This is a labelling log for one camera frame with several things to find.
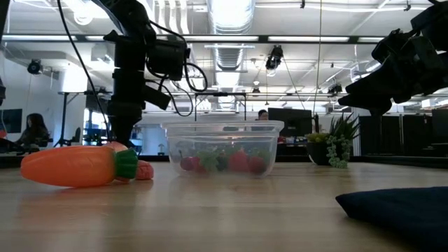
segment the toy carrot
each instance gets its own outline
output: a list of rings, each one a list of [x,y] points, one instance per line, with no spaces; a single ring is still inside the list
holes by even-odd
[[[102,186],[115,177],[135,178],[137,161],[133,150],[116,153],[107,146],[68,146],[24,157],[20,172],[26,179],[52,186]]]

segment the clear plastic container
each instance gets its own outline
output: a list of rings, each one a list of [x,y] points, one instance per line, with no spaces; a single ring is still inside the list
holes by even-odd
[[[181,175],[263,177],[274,166],[279,121],[165,123],[169,159]]]

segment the black cable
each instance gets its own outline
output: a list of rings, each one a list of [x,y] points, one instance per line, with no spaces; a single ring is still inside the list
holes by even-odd
[[[188,96],[188,98],[189,98],[189,100],[190,100],[190,103],[191,103],[191,111],[190,111],[187,115],[182,115],[181,112],[179,112],[179,110],[177,109],[176,100],[174,99],[173,94],[169,91],[169,89],[168,89],[167,87],[165,87],[165,86],[163,85],[163,81],[164,81],[164,80],[167,80],[167,78],[163,78],[162,81],[161,81],[160,83],[158,83],[158,82],[155,81],[155,80],[145,80],[145,81],[146,81],[147,83],[155,83],[155,84],[159,85],[159,91],[161,91],[161,89],[164,88],[164,89],[168,92],[168,95],[171,97],[171,100],[173,101],[174,110],[176,110],[176,113],[177,113],[178,115],[180,115],[180,116],[182,116],[182,117],[188,117],[188,116],[191,116],[191,114],[193,113],[193,98],[191,98],[190,94],[188,94],[188,92],[187,92],[186,90],[184,90],[182,87],[179,87],[177,84],[175,84],[175,83],[173,82],[173,85],[174,85],[176,88],[178,88],[180,91],[182,91],[182,92],[184,92],[184,93],[187,94],[187,96]]]
[[[173,35],[177,36],[178,38],[180,38],[183,41],[183,43],[185,44],[185,49],[186,50],[188,49],[187,41],[185,40],[185,38],[182,35],[174,32],[174,31],[171,31],[171,30],[169,30],[169,29],[167,29],[165,27],[162,27],[158,23],[153,22],[151,20],[149,20],[149,22],[150,22],[151,25],[154,25],[155,27],[161,29],[162,31],[168,32],[168,33],[173,34]],[[199,70],[199,72],[201,72],[202,76],[204,77],[204,88],[203,89],[198,90],[196,87],[191,85],[190,77],[188,75],[188,68],[187,68],[187,66],[192,66],[192,67],[196,68],[197,70]],[[209,88],[209,80],[207,79],[207,76],[205,75],[204,71],[202,69],[200,69],[197,65],[195,65],[193,63],[187,62],[187,55],[186,54],[184,55],[184,58],[183,58],[183,70],[185,71],[185,79],[187,80],[188,86],[191,88],[191,90],[193,90],[195,92],[205,92],[207,90],[207,88]]]
[[[81,63],[81,66],[84,69],[85,75],[87,76],[87,79],[89,80],[90,87],[92,87],[92,93],[95,96],[95,99],[97,100],[99,110],[101,111],[101,114],[103,115],[103,118],[104,118],[104,123],[106,123],[107,139],[108,139],[108,141],[110,141],[111,140],[111,136],[109,134],[109,124],[107,123],[106,114],[104,114],[104,110],[103,110],[103,108],[101,106],[101,102],[99,100],[97,91],[95,90],[95,85],[93,85],[93,81],[92,81],[92,79],[90,77],[89,71],[87,70],[87,67],[85,67],[83,58],[81,57],[81,54],[79,53],[79,51],[78,51],[78,49],[76,47],[76,44],[75,44],[75,42],[73,41],[73,39],[71,37],[69,28],[68,28],[67,23],[65,21],[64,11],[62,10],[61,0],[57,0],[57,8],[59,9],[59,14],[61,15],[61,20],[62,20],[62,24],[64,25],[65,32],[66,32],[67,36],[69,37],[70,43],[73,46],[73,49],[75,50],[76,56],[78,57],[79,62]]]

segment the camera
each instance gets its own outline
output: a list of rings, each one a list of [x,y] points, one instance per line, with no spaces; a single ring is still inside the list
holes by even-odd
[[[40,59],[32,59],[31,63],[29,63],[29,65],[28,65],[27,70],[28,70],[28,73],[30,73],[32,75],[42,74],[43,67],[41,64],[41,60]]]

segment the strawberry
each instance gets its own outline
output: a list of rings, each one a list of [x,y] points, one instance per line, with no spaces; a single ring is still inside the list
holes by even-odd
[[[207,173],[207,170],[205,167],[201,164],[201,159],[199,157],[192,157],[191,163],[193,166],[193,171],[197,172],[199,174],[205,174]]]
[[[251,157],[248,166],[252,174],[262,174],[266,172],[267,168],[265,161],[261,157]]]
[[[187,172],[192,171],[195,167],[193,166],[193,157],[184,157],[181,160],[181,168]]]
[[[229,157],[229,170],[231,172],[249,172],[247,160],[247,154],[242,150],[238,150]]]

